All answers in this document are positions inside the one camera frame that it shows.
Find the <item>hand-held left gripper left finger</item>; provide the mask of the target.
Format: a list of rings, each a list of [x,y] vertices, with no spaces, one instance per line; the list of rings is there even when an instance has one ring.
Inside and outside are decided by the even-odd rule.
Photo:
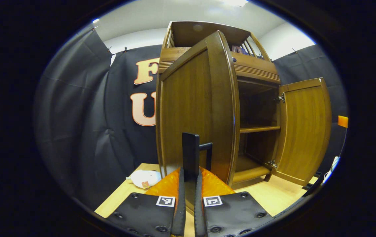
[[[140,237],[183,237],[184,169],[173,171],[143,194],[130,193],[107,219]]]

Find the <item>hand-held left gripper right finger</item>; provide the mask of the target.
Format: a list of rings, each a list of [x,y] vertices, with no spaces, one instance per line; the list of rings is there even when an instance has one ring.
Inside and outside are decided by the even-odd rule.
[[[194,198],[196,237],[239,237],[272,220],[249,192],[235,192],[216,175],[199,168]]]

